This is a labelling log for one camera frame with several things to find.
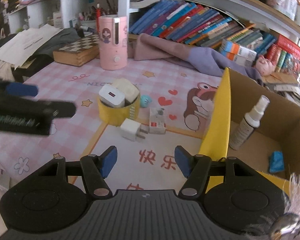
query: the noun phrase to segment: red book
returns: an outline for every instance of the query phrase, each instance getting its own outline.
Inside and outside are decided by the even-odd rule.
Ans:
[[[276,45],[271,45],[270,49],[268,49],[268,53],[266,54],[265,58],[269,59],[270,61],[272,61],[275,52],[277,51],[277,46]]]
[[[211,18],[210,20],[208,20],[207,22],[201,24],[199,27],[195,28],[194,30],[192,30],[191,32],[187,33],[186,35],[182,36],[180,39],[176,40],[176,42],[181,42],[183,41],[184,39],[186,39],[187,37],[189,37],[190,35],[192,34],[195,34],[197,31],[217,22],[218,20],[222,19],[222,15],[217,15],[213,18]]]
[[[176,26],[178,26],[186,17],[192,17],[193,15],[197,14],[199,11],[203,9],[203,6],[201,4],[198,4],[196,8],[193,8],[190,12],[188,12],[186,15],[180,17],[178,20],[176,20],[173,24],[171,24],[170,27],[165,29],[160,35],[160,38],[164,38],[167,36]]]
[[[287,37],[279,34],[278,40],[275,43],[278,47],[293,55],[300,60],[300,47]]]
[[[281,52],[282,52],[282,49],[278,47],[277,50],[275,51],[275,54],[274,54],[272,60],[271,60],[271,62],[273,62],[274,65],[278,64]]]

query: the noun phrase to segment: blue sponge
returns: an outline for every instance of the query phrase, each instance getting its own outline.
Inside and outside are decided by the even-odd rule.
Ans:
[[[151,103],[151,102],[152,102],[152,99],[148,95],[142,95],[140,98],[140,106],[142,108],[148,107],[149,103]]]
[[[270,157],[269,172],[277,173],[284,171],[283,154],[282,152],[275,151]]]

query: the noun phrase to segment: yellow cardboard flap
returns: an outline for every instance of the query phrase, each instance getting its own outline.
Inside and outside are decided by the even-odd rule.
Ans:
[[[231,120],[231,89],[230,73],[226,68],[218,90],[214,97],[214,111],[208,132],[203,139],[199,154],[209,156],[218,161],[227,156],[230,120]]]

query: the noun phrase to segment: cartoon girl sticker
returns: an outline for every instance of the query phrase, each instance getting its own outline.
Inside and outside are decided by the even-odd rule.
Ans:
[[[187,95],[187,108],[183,113],[186,126],[193,131],[204,132],[209,113],[213,110],[213,98],[217,88],[198,83]]]
[[[111,32],[108,28],[104,28],[102,30],[102,40],[104,43],[109,43],[109,39],[111,38]]]

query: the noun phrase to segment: gray cloth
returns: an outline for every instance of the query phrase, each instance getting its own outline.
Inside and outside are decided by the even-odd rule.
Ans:
[[[128,56],[135,60],[165,59],[177,65],[196,69],[201,73],[221,77],[226,67],[263,84],[257,69],[243,67],[211,48],[188,46],[142,33],[128,46]]]
[[[211,48],[192,48],[187,61],[193,68],[207,75],[221,77],[224,69],[228,67],[263,84],[256,68],[240,66]]]
[[[79,39],[80,37],[74,28],[63,29],[61,32],[54,35],[50,40],[44,43],[39,49],[37,49],[33,55],[46,54],[53,58],[53,51]]]

